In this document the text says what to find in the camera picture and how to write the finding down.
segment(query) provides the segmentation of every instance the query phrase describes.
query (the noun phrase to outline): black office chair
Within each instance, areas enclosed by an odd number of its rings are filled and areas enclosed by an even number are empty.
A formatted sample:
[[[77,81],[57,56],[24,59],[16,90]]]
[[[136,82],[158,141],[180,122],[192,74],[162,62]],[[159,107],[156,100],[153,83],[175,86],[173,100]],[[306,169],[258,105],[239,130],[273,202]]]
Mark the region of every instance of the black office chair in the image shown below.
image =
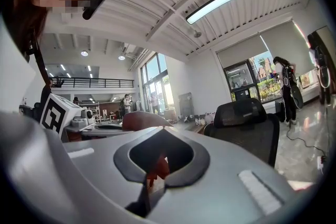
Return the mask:
[[[277,116],[266,114],[257,99],[249,98],[219,106],[204,134],[237,144],[274,167],[279,131]]]

